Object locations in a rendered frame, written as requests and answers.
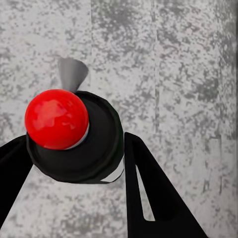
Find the insectifuge atomizer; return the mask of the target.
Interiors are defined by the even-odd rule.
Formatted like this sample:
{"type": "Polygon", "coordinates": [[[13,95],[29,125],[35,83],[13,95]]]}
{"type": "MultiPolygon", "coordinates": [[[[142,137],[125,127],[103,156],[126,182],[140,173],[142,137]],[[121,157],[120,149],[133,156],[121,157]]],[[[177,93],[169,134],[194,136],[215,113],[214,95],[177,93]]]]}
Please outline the insectifuge atomizer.
{"type": "Polygon", "coordinates": [[[60,182],[111,183],[125,168],[119,114],[106,99],[77,91],[90,73],[85,63],[60,59],[58,69],[62,89],[40,93],[25,112],[33,164],[60,182]]]}

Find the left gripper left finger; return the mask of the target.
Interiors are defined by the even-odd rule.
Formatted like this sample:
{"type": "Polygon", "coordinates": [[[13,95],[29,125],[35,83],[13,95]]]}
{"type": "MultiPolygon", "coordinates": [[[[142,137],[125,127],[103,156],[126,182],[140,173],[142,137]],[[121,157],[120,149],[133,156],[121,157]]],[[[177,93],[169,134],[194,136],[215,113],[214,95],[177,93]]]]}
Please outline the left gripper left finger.
{"type": "Polygon", "coordinates": [[[33,165],[26,135],[0,147],[0,228],[33,165]]]}

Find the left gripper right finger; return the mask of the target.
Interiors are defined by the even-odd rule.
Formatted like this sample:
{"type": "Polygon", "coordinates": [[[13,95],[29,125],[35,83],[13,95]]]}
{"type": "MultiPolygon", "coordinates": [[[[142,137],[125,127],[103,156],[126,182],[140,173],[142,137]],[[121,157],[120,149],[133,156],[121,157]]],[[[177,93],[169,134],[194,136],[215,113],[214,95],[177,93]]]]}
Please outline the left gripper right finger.
{"type": "Polygon", "coordinates": [[[208,238],[144,141],[124,133],[128,238],[208,238]],[[136,165],[155,221],[144,219],[136,165]]]}

